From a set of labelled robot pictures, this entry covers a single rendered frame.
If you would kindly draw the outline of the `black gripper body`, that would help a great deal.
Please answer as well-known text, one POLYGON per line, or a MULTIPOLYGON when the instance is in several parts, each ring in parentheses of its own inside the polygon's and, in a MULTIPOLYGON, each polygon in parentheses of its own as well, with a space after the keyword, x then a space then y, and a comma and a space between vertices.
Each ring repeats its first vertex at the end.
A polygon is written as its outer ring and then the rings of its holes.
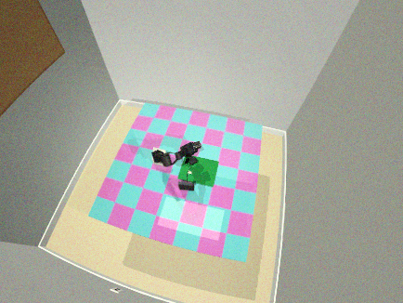
POLYGON ((187 154, 186 155, 186 157, 188 158, 190 158, 190 160, 188 161, 189 163, 190 163, 190 165, 194 165, 194 164, 196 164, 197 163, 197 159, 194 157, 192 157, 192 154, 187 154))

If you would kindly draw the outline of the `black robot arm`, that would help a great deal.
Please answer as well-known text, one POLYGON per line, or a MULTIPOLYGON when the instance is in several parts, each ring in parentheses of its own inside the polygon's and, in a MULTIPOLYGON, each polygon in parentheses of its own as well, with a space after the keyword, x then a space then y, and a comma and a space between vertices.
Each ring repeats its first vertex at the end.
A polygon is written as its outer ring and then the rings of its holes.
POLYGON ((182 150, 175 152, 175 161, 172 163, 169 153, 173 153, 173 152, 167 152, 167 153, 163 153, 163 151, 154 151, 152 152, 152 157, 154 160, 154 163, 160 163, 162 162, 163 165, 165 167, 174 165, 178 160, 181 160, 182 157, 184 157, 187 154, 192 154, 194 155, 195 152, 198 152, 198 149, 200 149, 202 147, 202 145, 200 144, 199 141, 197 142, 190 142, 187 143, 186 145, 181 146, 182 150))

